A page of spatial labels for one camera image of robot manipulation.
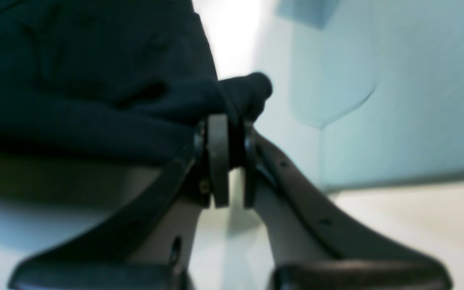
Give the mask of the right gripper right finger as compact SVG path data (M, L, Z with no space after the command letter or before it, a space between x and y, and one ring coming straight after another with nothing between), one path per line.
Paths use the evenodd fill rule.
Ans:
M243 127L244 205L263 219L275 290L450 290L437 259L339 209L276 145Z

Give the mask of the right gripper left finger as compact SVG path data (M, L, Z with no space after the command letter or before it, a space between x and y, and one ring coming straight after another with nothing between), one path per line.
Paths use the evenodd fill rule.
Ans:
M230 126L213 114L160 176L94 228L21 262L11 290L186 290L199 215L230 204Z

